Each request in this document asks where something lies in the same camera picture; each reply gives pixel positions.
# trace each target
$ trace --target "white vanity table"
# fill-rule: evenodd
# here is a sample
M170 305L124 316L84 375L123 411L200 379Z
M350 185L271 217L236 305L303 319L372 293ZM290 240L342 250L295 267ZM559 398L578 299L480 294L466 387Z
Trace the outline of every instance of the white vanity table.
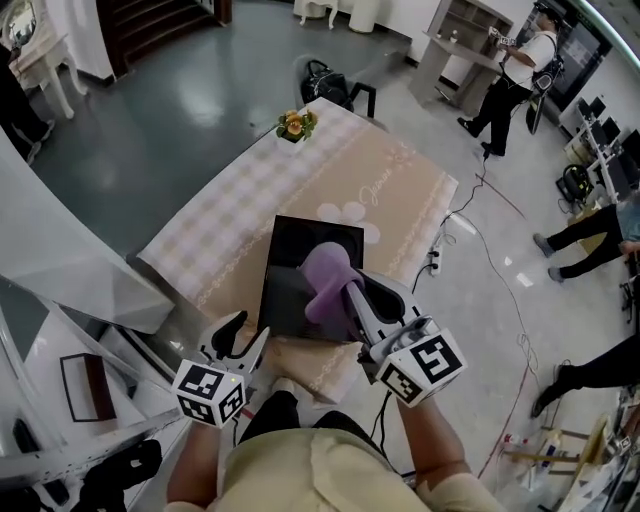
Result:
M64 41L66 34L56 34L44 2L14 2L5 11L2 26L2 44L5 47L12 48L16 42L23 43L20 57L10 64L22 88L40 86L44 90L51 83L65 116L72 119L75 113L60 83L58 66L62 63L68 66L71 81L78 93L84 96L88 89L78 78L76 63Z

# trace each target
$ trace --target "power outlet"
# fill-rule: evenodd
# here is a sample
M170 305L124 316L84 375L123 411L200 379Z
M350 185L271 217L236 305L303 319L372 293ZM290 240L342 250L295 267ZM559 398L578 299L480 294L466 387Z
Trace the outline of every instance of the power outlet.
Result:
M431 265L429 273L434 277L440 274L442 270L442 249L444 249L444 244L438 243L428 253Z

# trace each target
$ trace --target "purple cloth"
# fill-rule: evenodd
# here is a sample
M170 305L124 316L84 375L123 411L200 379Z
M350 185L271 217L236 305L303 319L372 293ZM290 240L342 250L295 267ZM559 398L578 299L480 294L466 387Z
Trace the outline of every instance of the purple cloth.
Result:
M364 285L364 279L351 267L344 247L334 242L318 245L309 253L300 271L317 294L305 308L307 319L315 324L323 319L346 319L342 289L353 281Z

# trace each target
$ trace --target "mirror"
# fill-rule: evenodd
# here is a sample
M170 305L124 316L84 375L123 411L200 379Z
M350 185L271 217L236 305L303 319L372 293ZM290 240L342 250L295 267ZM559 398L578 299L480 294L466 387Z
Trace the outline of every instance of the mirror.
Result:
M25 46L36 30L36 12L30 0L18 0L12 6L5 22L6 36L11 46Z

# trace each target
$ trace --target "staircase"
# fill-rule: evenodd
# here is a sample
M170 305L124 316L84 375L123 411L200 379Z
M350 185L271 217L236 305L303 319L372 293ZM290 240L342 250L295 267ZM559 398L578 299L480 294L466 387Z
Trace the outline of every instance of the staircase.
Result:
M131 63L163 44L199 28L218 24L195 0L111 0L101 3L100 23L117 76L126 73Z

